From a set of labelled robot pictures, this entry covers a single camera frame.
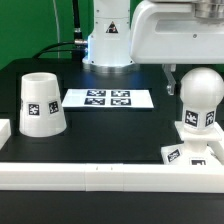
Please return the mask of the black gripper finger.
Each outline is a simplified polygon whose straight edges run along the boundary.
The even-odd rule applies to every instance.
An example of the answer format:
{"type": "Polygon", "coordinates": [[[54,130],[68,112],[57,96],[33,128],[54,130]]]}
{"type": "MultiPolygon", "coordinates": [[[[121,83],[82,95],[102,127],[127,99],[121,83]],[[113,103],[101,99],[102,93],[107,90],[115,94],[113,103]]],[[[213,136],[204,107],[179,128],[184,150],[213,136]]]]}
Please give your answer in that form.
{"type": "Polygon", "coordinates": [[[167,92],[169,95],[173,95],[175,93],[175,85],[176,85],[176,81],[175,81],[175,78],[173,77],[173,73],[176,71],[176,65],[164,64],[162,68],[168,81],[167,92]]]}

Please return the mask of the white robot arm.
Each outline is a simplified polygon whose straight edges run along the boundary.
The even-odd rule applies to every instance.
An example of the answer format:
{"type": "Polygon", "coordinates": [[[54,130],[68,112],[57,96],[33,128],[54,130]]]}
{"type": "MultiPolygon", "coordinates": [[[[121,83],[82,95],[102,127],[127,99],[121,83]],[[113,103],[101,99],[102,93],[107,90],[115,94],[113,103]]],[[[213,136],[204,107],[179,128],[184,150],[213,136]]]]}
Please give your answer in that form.
{"type": "Polygon", "coordinates": [[[178,64],[224,64],[224,0],[93,0],[94,28],[83,65],[120,73],[160,64],[175,91],[178,64]]]}

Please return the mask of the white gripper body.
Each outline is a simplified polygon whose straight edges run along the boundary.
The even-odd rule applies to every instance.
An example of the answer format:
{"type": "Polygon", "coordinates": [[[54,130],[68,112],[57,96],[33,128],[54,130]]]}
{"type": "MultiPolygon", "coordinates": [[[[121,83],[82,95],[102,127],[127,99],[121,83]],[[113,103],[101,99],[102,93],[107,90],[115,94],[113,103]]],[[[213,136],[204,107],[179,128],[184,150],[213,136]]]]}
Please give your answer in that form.
{"type": "Polygon", "coordinates": [[[140,64],[223,64],[224,0],[142,0],[130,38],[140,64]]]}

